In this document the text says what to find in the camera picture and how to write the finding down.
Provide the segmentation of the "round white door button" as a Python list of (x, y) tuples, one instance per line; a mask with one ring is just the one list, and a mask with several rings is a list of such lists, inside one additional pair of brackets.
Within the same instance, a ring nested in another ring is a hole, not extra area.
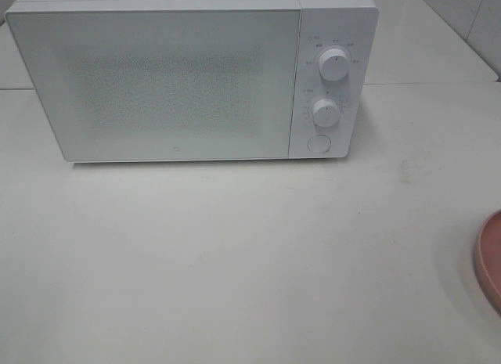
[(328, 153), (331, 139), (327, 135), (315, 135), (308, 140), (308, 150), (312, 153)]

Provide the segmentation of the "pink round plate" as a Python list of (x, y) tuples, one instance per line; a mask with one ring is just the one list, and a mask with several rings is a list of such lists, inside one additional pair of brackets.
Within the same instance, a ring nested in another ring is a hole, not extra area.
[(500, 211), (492, 213), (480, 228), (474, 271), (486, 299), (500, 315)]

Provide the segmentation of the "white microwave door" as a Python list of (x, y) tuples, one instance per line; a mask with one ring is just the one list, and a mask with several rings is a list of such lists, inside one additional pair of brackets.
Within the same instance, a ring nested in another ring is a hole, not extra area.
[(11, 13), (65, 160), (283, 158), (300, 13)]

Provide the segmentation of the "lower white timer knob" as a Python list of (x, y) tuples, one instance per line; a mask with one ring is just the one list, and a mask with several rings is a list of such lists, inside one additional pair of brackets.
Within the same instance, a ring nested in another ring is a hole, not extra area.
[(321, 128), (334, 126), (341, 118), (341, 109), (332, 99), (318, 99), (311, 107), (314, 124)]

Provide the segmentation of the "upper white power knob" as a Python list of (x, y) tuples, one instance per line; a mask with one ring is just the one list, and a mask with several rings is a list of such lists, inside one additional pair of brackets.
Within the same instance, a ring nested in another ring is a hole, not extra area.
[(351, 57), (349, 52), (339, 46), (322, 51), (318, 57), (319, 72), (323, 80), (335, 82), (343, 79), (349, 72)]

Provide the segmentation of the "white microwave oven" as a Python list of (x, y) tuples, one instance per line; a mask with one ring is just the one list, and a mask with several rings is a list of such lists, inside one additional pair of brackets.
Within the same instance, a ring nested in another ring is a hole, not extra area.
[[(16, 0), (6, 10), (5, 20), (9, 26), (7, 17), (11, 13), (180, 13), (280, 10), (297, 10), (300, 13), (288, 154), (283, 158), (222, 160), (345, 157), (348, 154), (355, 126), (362, 85), (379, 16), (378, 8), (373, 0)], [(318, 57), (322, 51), (332, 46), (347, 50), (351, 62), (349, 72), (343, 79), (328, 82), (320, 75)], [(324, 98), (332, 99), (341, 109), (340, 120), (329, 128), (316, 126), (311, 116), (312, 104)], [(331, 147), (328, 153), (312, 153), (308, 150), (308, 140), (315, 135), (330, 137)]]

